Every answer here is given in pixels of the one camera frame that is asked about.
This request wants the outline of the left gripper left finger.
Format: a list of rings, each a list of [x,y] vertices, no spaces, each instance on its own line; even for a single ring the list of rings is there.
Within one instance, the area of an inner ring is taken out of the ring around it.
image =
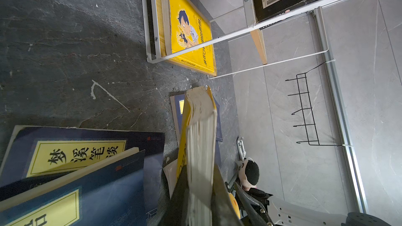
[[[187,166],[181,171],[171,200],[158,226],[188,225],[188,181]]]

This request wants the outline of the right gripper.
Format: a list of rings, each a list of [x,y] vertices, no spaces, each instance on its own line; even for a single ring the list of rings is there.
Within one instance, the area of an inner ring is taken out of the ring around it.
[[[251,188],[249,191],[234,182],[235,199],[239,204],[240,221],[244,226],[272,226],[273,221],[268,214],[269,198],[272,196],[262,190]]]

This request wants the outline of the blue book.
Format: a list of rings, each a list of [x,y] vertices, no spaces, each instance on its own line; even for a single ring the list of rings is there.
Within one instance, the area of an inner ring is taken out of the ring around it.
[[[1,164],[1,200],[131,148],[145,152],[146,218],[157,213],[165,134],[162,132],[14,127]]]
[[[178,140],[178,146],[180,146],[181,140],[181,131],[182,131],[182,119],[183,119],[183,112],[184,112],[184,100],[185,95],[175,95],[170,97],[171,106],[172,106],[172,114],[173,114],[173,121],[175,125],[175,132]],[[216,148],[215,148],[215,163],[221,167],[222,160],[221,154],[219,149],[219,142],[223,142],[223,133],[221,128],[220,122],[220,105],[217,100],[214,98],[216,107],[217,107],[217,129],[216,129]]]

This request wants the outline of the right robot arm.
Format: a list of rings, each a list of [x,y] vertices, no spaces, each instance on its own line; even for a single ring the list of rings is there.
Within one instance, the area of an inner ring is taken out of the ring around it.
[[[331,214],[296,206],[256,189],[246,192],[238,183],[236,190],[240,211],[246,216],[245,226],[388,226],[384,220],[360,212]]]

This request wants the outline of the yellow plush toy red dress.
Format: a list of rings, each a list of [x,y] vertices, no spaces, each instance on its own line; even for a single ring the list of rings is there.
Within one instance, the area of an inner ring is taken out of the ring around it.
[[[238,217],[238,219],[241,219],[241,213],[240,213],[240,209],[239,209],[239,205],[238,202],[235,198],[235,196],[232,193],[228,193],[229,199],[231,201],[232,207]]]

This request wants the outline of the yellow cartoon book in shelf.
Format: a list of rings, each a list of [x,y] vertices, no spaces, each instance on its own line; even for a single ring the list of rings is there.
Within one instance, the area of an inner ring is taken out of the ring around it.
[[[161,11],[167,55],[212,40],[209,22],[188,0],[161,0]],[[181,54],[169,62],[210,76],[217,75],[213,45]]]

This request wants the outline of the blue book Lunyu label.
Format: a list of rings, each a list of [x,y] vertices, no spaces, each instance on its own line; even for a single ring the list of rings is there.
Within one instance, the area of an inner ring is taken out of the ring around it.
[[[136,148],[1,202],[2,226],[145,226],[143,165]]]

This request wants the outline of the yellow cartoon book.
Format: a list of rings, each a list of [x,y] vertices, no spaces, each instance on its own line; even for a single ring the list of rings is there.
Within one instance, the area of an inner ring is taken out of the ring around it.
[[[217,107],[208,86],[184,94],[177,176],[187,170],[189,226],[211,226]]]
[[[161,11],[167,55],[212,40],[209,22],[188,0],[161,0]],[[169,62],[210,76],[217,75],[213,45],[181,54]]]

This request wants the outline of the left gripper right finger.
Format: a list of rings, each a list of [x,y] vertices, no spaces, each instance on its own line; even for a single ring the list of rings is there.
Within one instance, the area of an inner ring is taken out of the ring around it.
[[[236,215],[217,164],[214,166],[211,197],[212,226],[243,226]]]

